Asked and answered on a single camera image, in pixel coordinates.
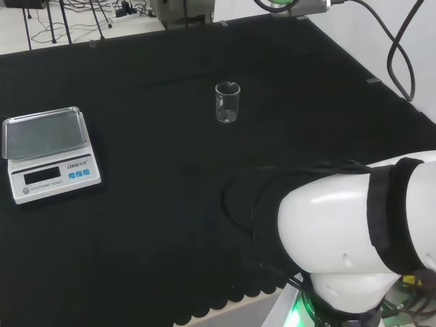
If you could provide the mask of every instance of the table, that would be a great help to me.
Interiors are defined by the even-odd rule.
[[[103,178],[15,206],[1,162],[2,324],[172,326],[283,287],[253,258],[298,271],[275,219],[280,199],[310,178],[264,194],[257,250],[223,216],[220,191],[267,164],[436,149],[434,124],[372,77],[309,20],[270,16],[0,57],[0,113],[79,107]],[[228,126],[215,119],[224,80],[242,89]],[[271,176],[244,175],[229,190],[240,223]]]

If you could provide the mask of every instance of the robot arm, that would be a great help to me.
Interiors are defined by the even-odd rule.
[[[304,16],[310,14],[321,14],[327,12],[331,6],[331,0],[270,0],[271,5],[267,6],[262,0],[254,0],[258,6],[272,13],[286,13],[290,16]]]
[[[405,157],[422,161],[401,161]],[[403,271],[413,270],[409,262],[414,262],[411,267],[436,271],[436,151],[370,166],[379,169],[309,183],[290,192],[279,208],[285,250],[310,273],[314,292],[346,313],[374,309]],[[388,191],[370,208],[371,192],[382,185],[374,186],[373,174],[386,174]],[[380,230],[371,226],[370,216],[382,211],[387,212],[387,229],[377,240]],[[377,245],[385,238],[387,250]]]

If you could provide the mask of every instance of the metal stand leg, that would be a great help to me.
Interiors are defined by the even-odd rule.
[[[100,32],[100,39],[101,39],[101,40],[104,40],[104,36],[103,36],[103,33],[102,33],[102,29],[100,29],[100,24],[98,23],[97,15],[95,14],[94,5],[93,5],[93,0],[89,0],[89,4],[91,5],[91,9],[93,10],[93,14],[94,14],[95,22],[97,23],[98,31]]]
[[[100,10],[101,10],[102,13],[103,13],[104,19],[106,19],[106,22],[108,22],[108,27],[111,29],[111,28],[112,28],[112,24],[109,23],[109,20],[108,20],[108,18],[106,17],[106,14],[104,13],[104,10],[103,10],[103,7],[102,7],[100,1],[97,0],[97,3],[98,3],[98,5],[100,6]]]
[[[69,34],[69,28],[68,28],[68,23],[67,23],[67,16],[65,15],[65,8],[63,7],[63,0],[59,0],[59,5],[61,5],[63,23],[65,24],[65,29],[67,30],[68,43],[72,44],[73,42],[71,42],[71,35]]]
[[[52,43],[57,43],[55,39],[55,31],[53,31],[53,22],[52,22],[52,14],[50,13],[50,0],[46,0],[47,3],[47,14],[48,14],[48,23],[50,24],[50,30],[52,32]]]
[[[183,15],[185,16],[185,28],[188,28],[188,8],[187,0],[183,0]]]
[[[32,46],[30,45],[30,36],[29,36],[29,28],[27,27],[27,19],[26,19],[26,12],[25,9],[22,9],[22,16],[25,19],[25,25],[26,25],[26,34],[27,34],[27,41],[29,43],[29,50],[32,50]]]

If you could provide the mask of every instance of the scale label text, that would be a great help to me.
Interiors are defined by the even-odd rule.
[[[72,168],[77,168],[77,167],[80,167],[80,166],[85,166],[87,164],[88,164],[88,160],[85,160],[85,161],[81,161],[81,162],[78,162],[78,163],[73,163],[71,165],[68,165],[67,168],[68,169],[72,169]]]

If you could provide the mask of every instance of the electronic scale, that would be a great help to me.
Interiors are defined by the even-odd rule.
[[[17,204],[102,181],[77,107],[6,119],[2,145]]]

